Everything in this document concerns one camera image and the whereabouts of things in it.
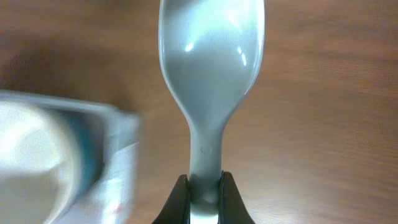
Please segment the blue bowl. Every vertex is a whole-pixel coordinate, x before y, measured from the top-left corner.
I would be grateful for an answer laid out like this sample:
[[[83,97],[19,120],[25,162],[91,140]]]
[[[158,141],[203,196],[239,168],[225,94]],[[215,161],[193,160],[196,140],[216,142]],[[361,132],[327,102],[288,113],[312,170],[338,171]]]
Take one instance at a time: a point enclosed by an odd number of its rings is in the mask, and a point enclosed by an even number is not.
[[[101,131],[98,125],[101,123],[94,116],[77,111],[61,112],[61,117],[69,125],[80,152],[82,171],[77,195],[80,198],[100,178],[103,170],[103,147],[100,146],[103,137],[102,134],[98,135],[98,131]]]

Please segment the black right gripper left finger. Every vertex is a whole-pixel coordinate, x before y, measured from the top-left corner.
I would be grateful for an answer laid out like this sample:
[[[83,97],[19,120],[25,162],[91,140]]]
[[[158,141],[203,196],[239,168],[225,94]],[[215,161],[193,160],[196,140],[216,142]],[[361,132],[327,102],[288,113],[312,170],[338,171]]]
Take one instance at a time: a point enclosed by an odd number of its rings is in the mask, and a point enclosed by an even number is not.
[[[180,175],[153,224],[189,224],[190,188],[186,174]]]

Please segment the clear plastic container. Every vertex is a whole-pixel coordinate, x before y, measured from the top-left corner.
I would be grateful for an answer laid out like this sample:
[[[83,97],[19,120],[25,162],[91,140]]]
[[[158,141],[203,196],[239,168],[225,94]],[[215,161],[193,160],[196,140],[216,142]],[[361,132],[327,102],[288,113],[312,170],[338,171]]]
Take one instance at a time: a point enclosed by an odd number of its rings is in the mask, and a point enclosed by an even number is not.
[[[140,125],[136,114],[102,103],[10,90],[1,90],[1,99],[67,115],[99,156],[98,178],[56,223],[126,223],[134,206]]]

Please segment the cream bowl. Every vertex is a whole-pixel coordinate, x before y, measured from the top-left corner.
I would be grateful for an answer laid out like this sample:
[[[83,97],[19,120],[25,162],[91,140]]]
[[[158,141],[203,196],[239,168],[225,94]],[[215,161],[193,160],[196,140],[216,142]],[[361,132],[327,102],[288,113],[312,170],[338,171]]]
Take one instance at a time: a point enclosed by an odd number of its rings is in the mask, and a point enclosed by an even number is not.
[[[1,223],[53,223],[78,195],[81,168],[59,114],[1,102]]]

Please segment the white plastic spoon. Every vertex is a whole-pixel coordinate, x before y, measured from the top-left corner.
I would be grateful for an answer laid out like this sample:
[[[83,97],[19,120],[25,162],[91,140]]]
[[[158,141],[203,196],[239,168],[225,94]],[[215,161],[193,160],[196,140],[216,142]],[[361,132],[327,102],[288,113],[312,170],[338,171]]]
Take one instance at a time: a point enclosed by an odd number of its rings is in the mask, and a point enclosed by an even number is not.
[[[223,132],[262,63],[263,0],[162,0],[159,60],[190,129],[191,223],[220,219]]]

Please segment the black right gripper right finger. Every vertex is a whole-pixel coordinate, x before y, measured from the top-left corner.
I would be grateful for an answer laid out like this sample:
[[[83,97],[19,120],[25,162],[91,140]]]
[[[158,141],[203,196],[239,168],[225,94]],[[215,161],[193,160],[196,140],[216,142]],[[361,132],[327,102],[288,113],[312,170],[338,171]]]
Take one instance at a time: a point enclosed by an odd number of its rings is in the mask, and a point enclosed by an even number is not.
[[[233,175],[223,171],[218,205],[219,224],[254,224],[241,198]]]

